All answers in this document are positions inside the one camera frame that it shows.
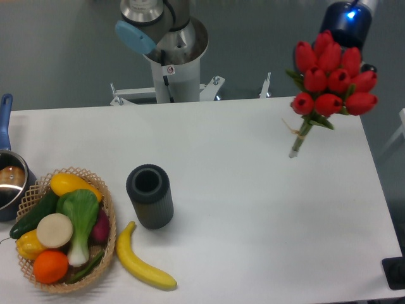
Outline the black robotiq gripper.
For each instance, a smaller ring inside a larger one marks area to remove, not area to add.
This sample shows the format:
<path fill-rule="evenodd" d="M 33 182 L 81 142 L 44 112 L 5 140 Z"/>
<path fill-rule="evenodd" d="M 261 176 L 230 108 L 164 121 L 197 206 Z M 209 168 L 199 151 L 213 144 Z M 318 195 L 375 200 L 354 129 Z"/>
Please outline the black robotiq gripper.
<path fill-rule="evenodd" d="M 323 17 L 320 32 L 330 31 L 344 48 L 363 50 L 372 23 L 372 1 L 333 1 Z M 375 65 L 364 63 L 361 72 L 375 72 Z"/>

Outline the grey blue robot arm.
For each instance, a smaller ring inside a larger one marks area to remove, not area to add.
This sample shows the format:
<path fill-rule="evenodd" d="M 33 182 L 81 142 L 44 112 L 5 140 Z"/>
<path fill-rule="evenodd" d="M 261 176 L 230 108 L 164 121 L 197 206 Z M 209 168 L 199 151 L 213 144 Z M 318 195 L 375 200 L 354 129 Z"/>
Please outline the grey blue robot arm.
<path fill-rule="evenodd" d="M 320 32 L 330 31 L 342 47 L 362 49 L 377 1 L 333 1 Z M 122 1 L 115 32 L 132 51 L 159 65 L 198 60 L 208 47 L 208 32 L 190 15 L 189 1 Z"/>

